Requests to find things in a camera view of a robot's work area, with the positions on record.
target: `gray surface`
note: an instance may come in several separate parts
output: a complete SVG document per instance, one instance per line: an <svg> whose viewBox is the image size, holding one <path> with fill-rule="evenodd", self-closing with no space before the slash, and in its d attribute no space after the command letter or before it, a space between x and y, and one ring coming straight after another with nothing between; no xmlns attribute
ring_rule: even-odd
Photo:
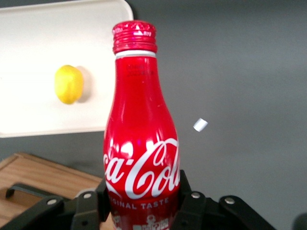
<svg viewBox="0 0 307 230"><path fill-rule="evenodd" d="M307 212L306 1L128 2L157 27L161 85L192 188L237 195L291 229ZM209 124L197 132L200 117ZM102 139L0 139L0 157L25 151L102 175Z"/></svg>

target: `lemon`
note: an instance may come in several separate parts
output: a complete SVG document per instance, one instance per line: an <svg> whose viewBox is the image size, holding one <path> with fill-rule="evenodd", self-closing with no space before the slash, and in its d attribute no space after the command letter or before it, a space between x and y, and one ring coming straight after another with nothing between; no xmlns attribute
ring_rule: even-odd
<svg viewBox="0 0 307 230"><path fill-rule="evenodd" d="M65 104L72 104L82 96L83 84L81 71L73 66L62 66L55 74L55 93Z"/></svg>

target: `screw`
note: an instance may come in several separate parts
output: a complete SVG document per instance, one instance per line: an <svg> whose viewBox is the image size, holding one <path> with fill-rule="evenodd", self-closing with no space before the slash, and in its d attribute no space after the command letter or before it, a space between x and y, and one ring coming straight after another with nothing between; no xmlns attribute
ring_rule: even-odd
<svg viewBox="0 0 307 230"><path fill-rule="evenodd" d="M198 199L198 198L200 198L201 195L197 192L194 192L194 193L191 194L191 196L195 199Z"/></svg>
<svg viewBox="0 0 307 230"><path fill-rule="evenodd" d="M226 197L225 202L229 205L233 205L235 203L235 200L231 197Z"/></svg>
<svg viewBox="0 0 307 230"><path fill-rule="evenodd" d="M86 193L86 194L83 195L83 198L84 198L84 199L88 199L88 198L90 198L91 196L92 196L92 194Z"/></svg>
<svg viewBox="0 0 307 230"><path fill-rule="evenodd" d="M51 199L51 200L47 201L47 205L53 205L53 204L55 204L56 202L57 202L56 199Z"/></svg>

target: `white plastic tray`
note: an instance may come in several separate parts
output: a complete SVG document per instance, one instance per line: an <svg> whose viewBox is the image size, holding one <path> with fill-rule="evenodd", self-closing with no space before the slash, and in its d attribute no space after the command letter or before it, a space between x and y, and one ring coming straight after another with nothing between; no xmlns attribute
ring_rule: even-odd
<svg viewBox="0 0 307 230"><path fill-rule="evenodd" d="M104 130L115 84L112 27L132 19L124 0L0 9L0 137ZM54 93L66 64L85 78L72 105Z"/></svg>

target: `red aluminum bottle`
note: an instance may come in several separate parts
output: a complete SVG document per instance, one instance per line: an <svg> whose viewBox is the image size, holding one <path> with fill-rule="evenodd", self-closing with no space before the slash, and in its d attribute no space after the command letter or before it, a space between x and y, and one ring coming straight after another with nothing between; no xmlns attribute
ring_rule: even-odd
<svg viewBox="0 0 307 230"><path fill-rule="evenodd" d="M116 88L104 167L116 230L167 230L178 209L178 138L158 78L155 27L113 28Z"/></svg>

